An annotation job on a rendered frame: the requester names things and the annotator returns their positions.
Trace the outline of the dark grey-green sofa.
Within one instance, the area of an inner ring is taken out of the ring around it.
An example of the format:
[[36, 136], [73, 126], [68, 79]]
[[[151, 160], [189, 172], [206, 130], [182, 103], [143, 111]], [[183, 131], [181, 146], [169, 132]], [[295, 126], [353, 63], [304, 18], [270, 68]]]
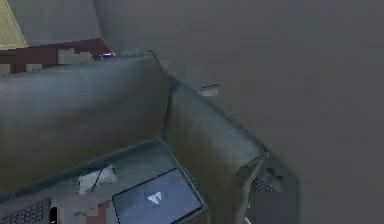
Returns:
[[[151, 53], [0, 77], [0, 215], [51, 199], [59, 224], [177, 168], [202, 207], [176, 224], [243, 224], [263, 145]], [[81, 175], [118, 181], [80, 195]]]

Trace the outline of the black computer keyboard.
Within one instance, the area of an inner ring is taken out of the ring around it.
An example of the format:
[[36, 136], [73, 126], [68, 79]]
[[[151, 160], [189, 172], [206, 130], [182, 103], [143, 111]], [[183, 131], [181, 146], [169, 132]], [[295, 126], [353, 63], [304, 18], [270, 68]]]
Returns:
[[0, 215], [0, 224], [50, 224], [51, 199], [44, 198]]

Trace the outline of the dark red wooden table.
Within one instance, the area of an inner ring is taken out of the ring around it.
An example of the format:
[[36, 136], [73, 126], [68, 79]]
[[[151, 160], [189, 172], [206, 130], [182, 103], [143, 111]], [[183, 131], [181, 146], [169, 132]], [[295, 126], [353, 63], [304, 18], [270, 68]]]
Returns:
[[103, 38], [0, 50], [0, 76], [100, 60], [114, 51]]

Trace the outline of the red-pink cloth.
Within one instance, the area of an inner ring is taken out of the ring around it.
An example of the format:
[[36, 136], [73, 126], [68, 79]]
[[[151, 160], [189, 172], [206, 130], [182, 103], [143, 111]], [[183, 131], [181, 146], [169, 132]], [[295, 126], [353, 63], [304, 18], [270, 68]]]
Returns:
[[87, 211], [75, 212], [74, 217], [80, 220], [79, 224], [114, 224], [108, 218], [111, 204], [111, 200], [106, 200]]

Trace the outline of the dark blue closed laptop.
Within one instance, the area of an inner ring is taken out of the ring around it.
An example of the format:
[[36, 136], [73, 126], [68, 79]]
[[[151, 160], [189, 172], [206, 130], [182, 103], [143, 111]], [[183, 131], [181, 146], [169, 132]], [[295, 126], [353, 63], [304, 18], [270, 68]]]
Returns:
[[174, 168], [112, 196], [119, 224], [176, 224], [202, 202]]

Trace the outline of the white game controller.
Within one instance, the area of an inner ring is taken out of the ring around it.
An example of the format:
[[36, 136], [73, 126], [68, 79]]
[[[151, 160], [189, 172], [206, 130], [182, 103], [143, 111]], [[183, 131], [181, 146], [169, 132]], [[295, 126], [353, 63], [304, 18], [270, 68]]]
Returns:
[[80, 195], [93, 192], [97, 187], [103, 184], [112, 184], [118, 181], [118, 177], [113, 165], [101, 168], [99, 170], [81, 175], [78, 178]]

